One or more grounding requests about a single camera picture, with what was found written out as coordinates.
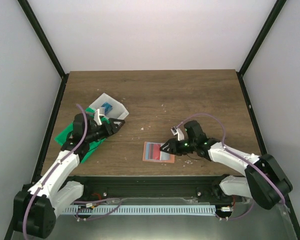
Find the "red card black stripe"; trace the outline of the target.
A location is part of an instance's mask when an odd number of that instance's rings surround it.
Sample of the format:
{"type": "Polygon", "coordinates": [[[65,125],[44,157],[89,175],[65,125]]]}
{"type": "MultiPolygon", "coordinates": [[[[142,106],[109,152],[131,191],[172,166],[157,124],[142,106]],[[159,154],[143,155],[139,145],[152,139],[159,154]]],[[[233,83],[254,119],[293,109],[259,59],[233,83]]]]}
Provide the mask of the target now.
{"type": "Polygon", "coordinates": [[[160,143],[148,142],[146,145],[145,159],[151,161],[160,161],[161,160],[160,147],[161,147],[160,143]]]}

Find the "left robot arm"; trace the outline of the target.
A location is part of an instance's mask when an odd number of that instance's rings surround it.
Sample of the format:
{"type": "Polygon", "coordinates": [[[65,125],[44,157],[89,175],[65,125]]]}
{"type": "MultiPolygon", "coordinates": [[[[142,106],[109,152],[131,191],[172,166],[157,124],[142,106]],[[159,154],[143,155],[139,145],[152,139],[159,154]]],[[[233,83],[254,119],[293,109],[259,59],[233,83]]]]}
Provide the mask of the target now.
{"type": "Polygon", "coordinates": [[[98,114],[79,113],[72,122],[72,131],[48,171],[28,190],[19,191],[13,200],[13,230],[47,238],[62,211],[75,200],[87,202],[92,189],[77,181],[66,181],[70,173],[84,160],[92,142],[99,142],[116,134],[125,120],[104,120],[98,114]]]}

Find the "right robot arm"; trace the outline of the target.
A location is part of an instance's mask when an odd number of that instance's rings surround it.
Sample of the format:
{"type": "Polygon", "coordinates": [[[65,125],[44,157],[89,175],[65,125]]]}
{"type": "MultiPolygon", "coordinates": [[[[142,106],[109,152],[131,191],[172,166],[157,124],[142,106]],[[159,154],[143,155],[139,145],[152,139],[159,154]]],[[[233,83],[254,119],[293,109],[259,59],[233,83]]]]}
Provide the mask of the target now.
{"type": "Polygon", "coordinates": [[[179,127],[172,127],[174,137],[162,144],[160,151],[175,156],[196,153],[208,161],[225,165],[240,177],[225,176],[212,188],[213,198],[219,202],[236,195],[253,199],[260,207],[270,210],[285,203],[293,185],[276,159],[266,153],[257,155],[227,146],[224,140],[207,137],[196,120],[184,124],[187,138],[179,127]]]}

